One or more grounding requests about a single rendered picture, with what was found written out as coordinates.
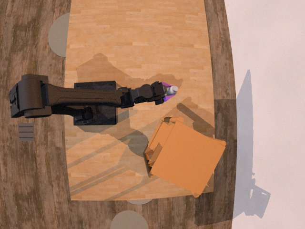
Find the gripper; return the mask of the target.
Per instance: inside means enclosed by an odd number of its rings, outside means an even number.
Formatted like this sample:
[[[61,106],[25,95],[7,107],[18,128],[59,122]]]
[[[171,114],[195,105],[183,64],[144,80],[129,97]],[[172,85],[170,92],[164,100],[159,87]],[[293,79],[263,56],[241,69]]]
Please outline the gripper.
[[[157,85],[157,84],[165,85],[165,86],[167,86],[167,88],[173,86],[173,85],[169,85],[169,84],[164,83],[164,82],[160,82],[160,83],[159,83],[159,81],[156,81],[156,82],[152,83],[151,86],[152,86],[152,85]],[[166,97],[165,97],[164,94],[163,94],[163,95],[160,95],[160,98],[161,98],[161,99],[158,100],[158,101],[155,101],[155,105],[163,104],[165,101],[168,101],[168,100],[169,100],[171,97],[173,97],[173,96],[175,96],[175,95],[170,95],[170,96],[166,96]]]

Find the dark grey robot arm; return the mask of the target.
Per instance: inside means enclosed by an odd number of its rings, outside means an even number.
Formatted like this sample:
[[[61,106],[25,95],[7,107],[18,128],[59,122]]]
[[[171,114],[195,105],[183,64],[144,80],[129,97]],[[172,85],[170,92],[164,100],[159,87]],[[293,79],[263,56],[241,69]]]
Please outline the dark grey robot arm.
[[[48,76],[25,74],[9,91],[11,118],[48,117],[52,114],[71,115],[83,124],[97,122],[95,105],[114,108],[133,107],[134,103],[153,102],[166,94],[165,85],[144,84],[136,89],[120,87],[102,91],[64,88],[49,84]],[[89,120],[90,119],[90,120]]]

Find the small orange wooden shelving unit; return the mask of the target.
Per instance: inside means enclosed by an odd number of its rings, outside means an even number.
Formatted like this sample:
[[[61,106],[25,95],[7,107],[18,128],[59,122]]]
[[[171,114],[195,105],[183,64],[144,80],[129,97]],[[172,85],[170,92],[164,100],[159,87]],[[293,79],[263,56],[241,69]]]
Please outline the small orange wooden shelving unit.
[[[182,117],[162,117],[143,157],[149,178],[160,177],[197,198],[215,170],[226,142],[206,137],[183,122]]]

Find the grey bottle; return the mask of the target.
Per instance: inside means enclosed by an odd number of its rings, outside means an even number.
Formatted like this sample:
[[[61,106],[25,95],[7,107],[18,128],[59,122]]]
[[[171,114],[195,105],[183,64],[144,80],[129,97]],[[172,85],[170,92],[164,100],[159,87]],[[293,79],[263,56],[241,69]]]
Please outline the grey bottle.
[[[177,91],[178,91],[177,86],[171,86],[170,88],[167,89],[167,93],[165,94],[165,96],[175,95]]]

